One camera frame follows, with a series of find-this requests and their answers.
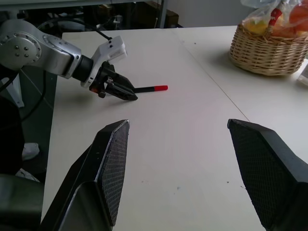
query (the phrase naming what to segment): black mesh surface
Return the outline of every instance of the black mesh surface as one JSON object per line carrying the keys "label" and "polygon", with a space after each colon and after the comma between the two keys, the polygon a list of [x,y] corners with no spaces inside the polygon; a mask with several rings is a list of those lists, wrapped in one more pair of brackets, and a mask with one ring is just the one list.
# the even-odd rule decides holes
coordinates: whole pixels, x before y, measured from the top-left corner
{"label": "black mesh surface", "polygon": [[262,225],[269,229],[294,182],[258,131],[230,123],[229,129],[243,182]]}
{"label": "black mesh surface", "polygon": [[112,226],[116,223],[123,188],[128,130],[129,124],[125,123],[114,133],[98,180]]}

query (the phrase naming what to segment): marker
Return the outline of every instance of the marker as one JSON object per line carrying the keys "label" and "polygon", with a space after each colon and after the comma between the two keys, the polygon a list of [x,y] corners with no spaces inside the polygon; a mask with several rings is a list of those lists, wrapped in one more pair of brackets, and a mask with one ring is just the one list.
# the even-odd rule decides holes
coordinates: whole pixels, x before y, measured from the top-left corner
{"label": "marker", "polygon": [[162,90],[168,90],[168,86],[162,85],[162,86],[154,86],[146,88],[135,88],[133,91],[134,93],[144,93],[144,92],[162,91]]}

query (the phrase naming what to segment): wicker basket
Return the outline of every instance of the wicker basket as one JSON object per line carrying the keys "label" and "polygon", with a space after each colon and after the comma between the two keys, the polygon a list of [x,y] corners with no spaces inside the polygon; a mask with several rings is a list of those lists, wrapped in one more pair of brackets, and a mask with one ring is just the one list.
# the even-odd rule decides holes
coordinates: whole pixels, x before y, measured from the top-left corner
{"label": "wicker basket", "polygon": [[296,72],[308,52],[308,38],[273,37],[271,33],[275,23],[270,21],[264,35],[249,32],[239,25],[230,48],[232,62],[242,69],[267,76]]}

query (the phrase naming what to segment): basket handle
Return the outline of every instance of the basket handle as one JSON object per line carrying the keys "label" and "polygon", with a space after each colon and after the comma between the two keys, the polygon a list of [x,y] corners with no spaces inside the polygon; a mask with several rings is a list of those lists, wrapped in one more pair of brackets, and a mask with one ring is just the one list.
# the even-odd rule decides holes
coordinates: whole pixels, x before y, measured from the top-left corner
{"label": "basket handle", "polygon": [[282,10],[284,9],[284,5],[286,4],[287,0],[281,0],[281,2],[279,2],[278,6],[271,12],[270,14],[270,21],[269,21],[269,25],[265,30],[265,38],[268,38],[272,32],[273,32],[273,28],[278,20],[278,18],[282,15]]}

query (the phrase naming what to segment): wall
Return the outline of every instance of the wall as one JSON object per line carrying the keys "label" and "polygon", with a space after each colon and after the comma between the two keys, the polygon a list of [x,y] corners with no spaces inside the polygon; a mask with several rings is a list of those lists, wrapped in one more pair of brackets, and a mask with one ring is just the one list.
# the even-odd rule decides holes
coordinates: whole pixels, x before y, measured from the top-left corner
{"label": "wall", "polygon": [[240,0],[168,0],[168,9],[179,14],[183,27],[234,26],[253,11]]}

